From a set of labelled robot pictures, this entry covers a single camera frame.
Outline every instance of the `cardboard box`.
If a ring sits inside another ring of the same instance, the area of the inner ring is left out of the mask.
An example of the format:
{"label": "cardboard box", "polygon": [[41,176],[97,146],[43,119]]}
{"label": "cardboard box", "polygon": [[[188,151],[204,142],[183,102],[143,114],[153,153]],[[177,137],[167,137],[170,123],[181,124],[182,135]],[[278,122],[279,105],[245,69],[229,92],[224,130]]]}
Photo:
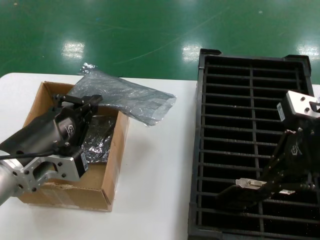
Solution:
{"label": "cardboard box", "polygon": [[[67,94],[71,84],[42,82],[24,126],[53,106],[53,94]],[[107,163],[89,164],[80,181],[52,179],[35,193],[25,193],[19,199],[26,204],[95,211],[112,210],[124,152],[128,117],[108,107],[100,107],[98,114],[117,116]]]}

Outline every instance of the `green floor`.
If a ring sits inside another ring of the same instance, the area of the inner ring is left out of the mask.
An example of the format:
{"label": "green floor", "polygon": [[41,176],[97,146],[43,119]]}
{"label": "green floor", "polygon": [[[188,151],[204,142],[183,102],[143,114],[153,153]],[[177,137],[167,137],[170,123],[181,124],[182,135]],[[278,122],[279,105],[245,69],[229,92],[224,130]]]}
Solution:
{"label": "green floor", "polygon": [[196,80],[201,48],[309,55],[320,84],[319,0],[0,0],[0,76],[76,74]]}

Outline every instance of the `cable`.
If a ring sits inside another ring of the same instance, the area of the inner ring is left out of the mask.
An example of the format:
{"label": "cable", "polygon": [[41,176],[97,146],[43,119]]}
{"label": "cable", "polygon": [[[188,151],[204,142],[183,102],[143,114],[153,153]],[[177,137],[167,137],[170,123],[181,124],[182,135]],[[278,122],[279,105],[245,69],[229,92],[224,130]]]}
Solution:
{"label": "cable", "polygon": [[26,159],[26,158],[39,158],[39,157],[47,157],[52,154],[55,154],[56,151],[46,151],[46,152],[33,152],[33,153],[25,153],[25,154],[17,154],[17,155],[5,155],[0,156],[0,161],[8,160],[8,159]]}

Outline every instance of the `black mechanical arm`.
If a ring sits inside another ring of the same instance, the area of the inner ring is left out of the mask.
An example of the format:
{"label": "black mechanical arm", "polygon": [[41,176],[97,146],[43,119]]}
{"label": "black mechanical arm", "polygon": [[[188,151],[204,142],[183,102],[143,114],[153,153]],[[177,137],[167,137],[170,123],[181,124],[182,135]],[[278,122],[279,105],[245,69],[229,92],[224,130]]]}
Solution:
{"label": "black mechanical arm", "polygon": [[312,96],[289,91],[277,105],[287,129],[261,177],[237,179],[216,197],[224,209],[244,210],[274,193],[314,191],[320,173],[320,103]]}
{"label": "black mechanical arm", "polygon": [[48,179],[78,181],[88,170],[81,145],[102,96],[52,100],[54,107],[0,144],[0,205]]}

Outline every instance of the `black tray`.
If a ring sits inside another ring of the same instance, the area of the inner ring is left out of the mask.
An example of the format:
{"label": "black tray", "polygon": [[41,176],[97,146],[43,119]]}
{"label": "black tray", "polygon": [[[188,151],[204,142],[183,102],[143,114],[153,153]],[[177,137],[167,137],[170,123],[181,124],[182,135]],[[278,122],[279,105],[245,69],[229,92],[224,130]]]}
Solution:
{"label": "black tray", "polygon": [[285,130],[277,104],[288,90],[313,96],[310,75],[308,56],[239,57],[201,49],[190,240],[320,238],[315,192],[275,194],[241,212],[218,210],[215,204],[215,196],[235,179],[260,176]]}

